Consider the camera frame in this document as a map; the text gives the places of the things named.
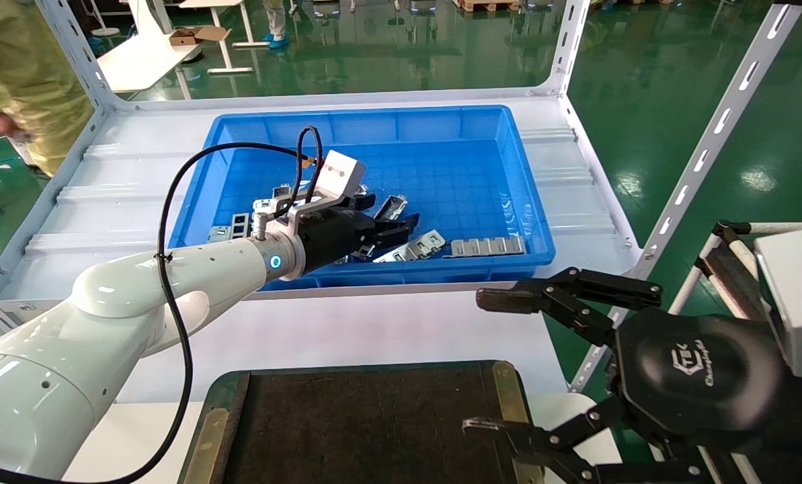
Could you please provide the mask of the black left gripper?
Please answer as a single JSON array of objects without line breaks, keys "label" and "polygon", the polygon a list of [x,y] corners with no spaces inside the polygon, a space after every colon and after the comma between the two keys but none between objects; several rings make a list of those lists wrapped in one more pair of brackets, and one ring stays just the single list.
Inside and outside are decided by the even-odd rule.
[{"label": "black left gripper", "polygon": [[[303,273],[330,266],[354,251],[355,258],[370,261],[375,253],[409,242],[420,214],[389,220],[361,212],[375,202],[376,194],[358,194],[348,199],[348,208],[332,206],[300,218],[297,234],[305,253]],[[589,303],[640,311],[661,306],[661,296],[661,287],[653,282],[570,267],[551,278],[521,279],[508,289],[480,288],[475,303],[495,313],[542,313],[601,347],[613,345],[614,323]]]}]

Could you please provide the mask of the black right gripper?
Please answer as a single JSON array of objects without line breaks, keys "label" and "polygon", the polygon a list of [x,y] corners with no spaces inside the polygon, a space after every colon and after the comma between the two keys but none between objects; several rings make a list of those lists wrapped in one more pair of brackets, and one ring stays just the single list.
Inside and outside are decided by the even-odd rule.
[{"label": "black right gripper", "polygon": [[[549,469],[566,483],[709,483],[702,459],[671,442],[744,450],[760,443],[780,407],[788,367],[768,325],[723,315],[645,309],[614,331],[615,393],[548,431],[488,417],[463,433],[505,448],[515,462]],[[575,448],[619,423],[652,444],[662,462],[592,465]]]}]

